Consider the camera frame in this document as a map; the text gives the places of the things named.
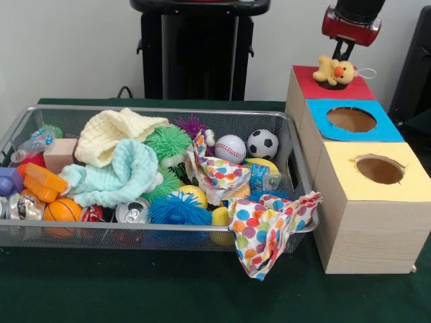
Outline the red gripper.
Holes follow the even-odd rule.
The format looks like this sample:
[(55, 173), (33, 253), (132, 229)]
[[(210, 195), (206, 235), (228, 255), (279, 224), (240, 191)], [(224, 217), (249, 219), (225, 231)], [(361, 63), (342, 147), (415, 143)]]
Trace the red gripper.
[[(381, 25), (382, 21), (379, 17), (369, 24), (349, 22), (337, 15), (335, 7), (330, 5), (323, 19), (322, 34), (337, 41), (332, 59), (348, 61), (355, 43), (361, 46), (370, 46), (378, 36)], [(347, 48), (342, 53), (343, 44), (346, 44)]]

